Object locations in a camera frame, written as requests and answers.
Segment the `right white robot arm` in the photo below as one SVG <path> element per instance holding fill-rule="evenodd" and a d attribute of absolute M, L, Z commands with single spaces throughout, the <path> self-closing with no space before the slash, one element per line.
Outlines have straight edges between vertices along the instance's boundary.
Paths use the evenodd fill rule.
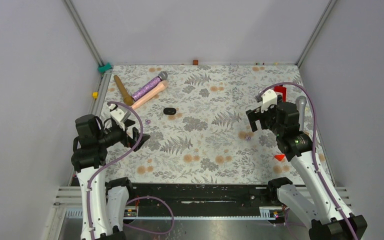
<path fill-rule="evenodd" d="M 303 180 L 311 200 L 308 200 L 286 177 L 267 184 L 267 201 L 273 206 L 288 207 L 306 226 L 312 240 L 360 240 L 368 224 L 362 215 L 356 215 L 344 202 L 329 181 L 316 156 L 313 141 L 300 130 L 300 113 L 294 103 L 280 102 L 266 109 L 247 110 L 251 130 L 257 123 L 276 137 L 278 149 Z"/>

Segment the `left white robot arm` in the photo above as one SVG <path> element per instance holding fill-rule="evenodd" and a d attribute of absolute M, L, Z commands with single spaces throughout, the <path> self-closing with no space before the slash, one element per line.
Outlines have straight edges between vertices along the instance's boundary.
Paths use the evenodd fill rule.
<path fill-rule="evenodd" d="M 105 127 L 93 114 L 75 120 L 77 137 L 73 141 L 71 163 L 81 192 L 82 240 L 126 238 L 120 211 L 134 202 L 135 192 L 128 177 L 105 180 L 109 166 L 107 149 L 120 143 L 136 152 L 150 138 L 148 134 L 140 134 L 136 127 L 132 128 L 132 136 L 128 135 L 127 130 L 135 121 L 127 113 L 111 113 L 109 120 L 110 127 Z"/>

